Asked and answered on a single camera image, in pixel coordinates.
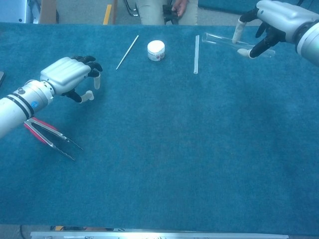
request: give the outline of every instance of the cable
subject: cable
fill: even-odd
[[[22,225],[20,225],[20,236],[22,237],[22,239],[26,239],[22,233]]]

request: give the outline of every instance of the person's hand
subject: person's hand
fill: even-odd
[[[175,4],[171,10],[177,11],[178,16],[183,16],[183,14],[186,10],[187,3],[188,3],[188,0],[176,0]]]

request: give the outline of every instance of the chair leg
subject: chair leg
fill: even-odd
[[[129,15],[131,16],[139,16],[139,11],[137,10],[137,7],[135,9],[131,9],[129,3],[128,3],[128,0],[124,0],[124,4],[126,6],[126,9],[129,13]]]

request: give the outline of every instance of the robot finger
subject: robot finger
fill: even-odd
[[[256,37],[256,38],[260,37],[260,36],[264,33],[264,31],[266,30],[266,28],[267,28],[267,24],[263,22],[263,23],[259,26],[259,28],[258,28],[258,30],[257,30],[257,32],[256,32],[255,37]]]
[[[66,96],[68,98],[71,98],[72,100],[74,100],[77,103],[81,103],[82,102],[81,96],[78,93],[75,92],[75,89],[73,89],[73,90],[71,90],[69,92],[63,93],[62,95]]]
[[[96,71],[96,70],[92,70],[89,74],[88,74],[88,76],[89,77],[98,77],[100,75],[100,73],[98,72],[98,71]]]
[[[239,20],[240,20],[241,22],[251,22],[251,21],[253,21],[253,20],[256,20],[256,19],[257,19],[258,10],[259,10],[259,9],[255,7],[253,10],[251,10],[251,11],[249,11],[249,12],[243,14],[243,15],[239,18]]]
[[[268,50],[270,47],[280,42],[280,37],[277,34],[268,34],[263,40],[251,49],[249,52],[250,58],[260,56],[263,52]]]
[[[103,71],[102,66],[97,62],[89,62],[86,65],[91,67],[92,70],[97,69],[98,71]]]
[[[86,64],[90,61],[96,60],[95,57],[93,57],[93,56],[84,56],[84,57],[83,56],[74,56],[74,57],[72,57],[72,59],[75,59],[79,62],[83,62],[84,64]]]

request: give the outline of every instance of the blue table surface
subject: blue table surface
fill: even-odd
[[[286,43],[251,60],[201,42],[193,74],[195,36],[233,31],[0,24],[0,98],[64,56],[104,69],[95,100],[56,96],[36,115],[83,146],[56,140],[76,162],[22,125],[0,140],[0,223],[319,235],[319,69]]]

